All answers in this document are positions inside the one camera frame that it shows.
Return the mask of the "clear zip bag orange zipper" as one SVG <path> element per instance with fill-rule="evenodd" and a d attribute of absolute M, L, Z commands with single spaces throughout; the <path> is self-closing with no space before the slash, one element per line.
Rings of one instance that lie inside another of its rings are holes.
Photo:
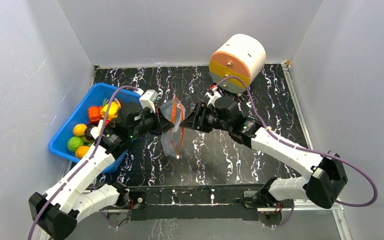
<path fill-rule="evenodd" d="M 160 138 L 164 155 L 179 160 L 185 137 L 185 130 L 180 123 L 186 118 L 186 108 L 174 95 L 172 100 L 165 102 L 160 107 L 160 110 L 162 115 L 173 124 L 173 127 Z"/>

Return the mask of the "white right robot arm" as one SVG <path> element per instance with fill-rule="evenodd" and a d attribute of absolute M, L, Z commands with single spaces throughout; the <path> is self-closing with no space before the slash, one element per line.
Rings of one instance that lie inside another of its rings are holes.
<path fill-rule="evenodd" d="M 301 151 L 299 144 L 273 133 L 259 120 L 243 115 L 228 96 L 216 97 L 209 104 L 198 102 L 180 126 L 204 133 L 214 129 L 226 131 L 236 143 L 268 154 L 300 174 L 293 178 L 273 177 L 256 193 L 244 194 L 248 208 L 275 207 L 284 200 L 301 199 L 330 209 L 348 182 L 340 161 Z"/>

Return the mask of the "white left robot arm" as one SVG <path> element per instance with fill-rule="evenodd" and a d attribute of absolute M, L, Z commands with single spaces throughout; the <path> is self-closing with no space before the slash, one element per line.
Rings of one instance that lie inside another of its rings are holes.
<path fill-rule="evenodd" d="M 116 118 L 103 121 L 94 143 L 74 168 L 44 193 L 35 192 L 30 196 L 31 230 L 39 226 L 52 239 L 64 240 L 78 222 L 94 212 L 111 205 L 127 206 L 129 194 L 118 184 L 106 184 L 88 195 L 83 192 L 132 146 L 134 139 L 146 134 L 159 136 L 173 127 L 158 107 L 125 103 Z"/>

